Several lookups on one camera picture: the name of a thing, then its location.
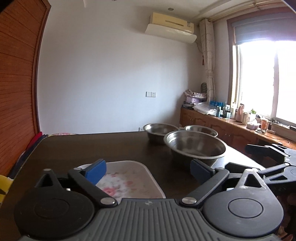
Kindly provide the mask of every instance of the roller shade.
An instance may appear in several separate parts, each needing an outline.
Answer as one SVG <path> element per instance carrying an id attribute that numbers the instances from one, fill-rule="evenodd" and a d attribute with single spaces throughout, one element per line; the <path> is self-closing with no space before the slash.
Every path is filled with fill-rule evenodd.
<path id="1" fill-rule="evenodd" d="M 296 41 L 296 14 L 275 13 L 232 23 L 235 44 L 257 40 Z"/>

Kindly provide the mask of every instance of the wooden countertop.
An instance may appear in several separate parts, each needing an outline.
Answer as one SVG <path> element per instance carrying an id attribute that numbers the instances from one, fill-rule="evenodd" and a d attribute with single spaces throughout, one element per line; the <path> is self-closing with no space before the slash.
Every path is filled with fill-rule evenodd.
<path id="1" fill-rule="evenodd" d="M 36 184 L 43 169 L 51 168 L 63 174 L 100 158 L 107 162 L 134 160 L 143 163 L 167 198 L 182 198 L 199 186 L 188 171 L 173 165 L 170 149 L 166 145 L 150 144 L 145 132 L 51 136 L 43 139 L 27 159 L 4 199 L 0 208 L 0 240 L 20 238 L 13 219 L 14 206 Z M 228 162 L 261 169 L 259 164 L 231 147 L 213 168 L 224 167 Z"/>
<path id="2" fill-rule="evenodd" d="M 200 115 L 203 115 L 195 110 L 187 110 L 187 111 L 191 111 L 191 112 L 195 112 L 195 113 L 198 113 Z M 242 123 L 240 122 L 237 122 L 236 120 L 234 119 L 225 119 L 225 118 L 218 118 L 218 117 L 214 117 L 214 116 L 210 116 L 210 115 L 207 115 L 208 118 L 210 119 L 216 119 L 218 121 L 222 121 L 224 123 L 227 123 L 229 124 L 230 126 L 237 126 L 241 129 L 244 129 L 245 131 L 248 131 L 248 132 L 251 132 L 255 135 L 257 135 L 257 138 L 261 139 L 261 140 L 264 140 L 264 141 L 267 141 L 267 142 L 270 142 L 270 143 L 278 143 L 278 142 L 281 142 L 285 147 L 288 147 L 288 148 L 291 148 L 291 149 L 294 149 L 296 150 L 296 142 L 292 141 L 292 140 L 289 140 L 285 137 L 280 137 L 278 135 L 274 135 L 272 133 L 268 133 L 266 132 L 265 134 L 260 134 L 258 132 L 255 132 L 255 130 L 250 130 L 246 127 L 246 125 L 243 125 Z"/>

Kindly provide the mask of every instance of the silver bolt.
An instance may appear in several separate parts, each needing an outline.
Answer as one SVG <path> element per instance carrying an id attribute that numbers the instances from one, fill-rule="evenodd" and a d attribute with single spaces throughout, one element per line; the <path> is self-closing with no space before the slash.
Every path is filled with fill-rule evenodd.
<path id="1" fill-rule="evenodd" d="M 184 197 L 182 198 L 182 203 L 190 205 L 196 203 L 196 199 L 194 197 Z"/>
<path id="2" fill-rule="evenodd" d="M 104 205 L 112 205 L 115 203 L 115 199 L 112 197 L 103 197 L 100 202 Z"/>

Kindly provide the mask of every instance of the metal bowl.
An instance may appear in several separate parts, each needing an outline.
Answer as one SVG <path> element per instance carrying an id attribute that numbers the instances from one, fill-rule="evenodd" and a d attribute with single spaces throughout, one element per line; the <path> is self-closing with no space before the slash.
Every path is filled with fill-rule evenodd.
<path id="1" fill-rule="evenodd" d="M 186 169 L 190 169 L 194 158 L 212 165 L 225 156 L 227 147 L 219 138 L 197 131 L 173 131 L 166 134 L 163 141 L 171 149 L 174 162 Z"/>
<path id="2" fill-rule="evenodd" d="M 157 144 L 164 144 L 163 138 L 167 133 L 179 130 L 176 126 L 159 123 L 147 124 L 143 129 L 147 132 L 149 140 Z"/>
<path id="3" fill-rule="evenodd" d="M 215 131 L 215 130 L 213 130 L 211 128 L 205 127 L 205 126 L 191 125 L 191 126 L 185 126 L 184 129 L 186 131 L 198 131 L 198 132 L 207 133 L 207 134 L 210 134 L 211 136 L 214 136 L 214 137 L 218 136 L 217 131 Z"/>

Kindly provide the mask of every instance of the yellowed air conditioner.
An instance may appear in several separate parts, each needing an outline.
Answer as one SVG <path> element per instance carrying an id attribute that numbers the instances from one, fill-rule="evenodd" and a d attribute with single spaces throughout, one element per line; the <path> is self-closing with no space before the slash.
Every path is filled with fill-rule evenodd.
<path id="1" fill-rule="evenodd" d="M 185 43 L 193 43 L 196 40 L 193 23 L 156 12 L 150 16 L 145 33 Z"/>

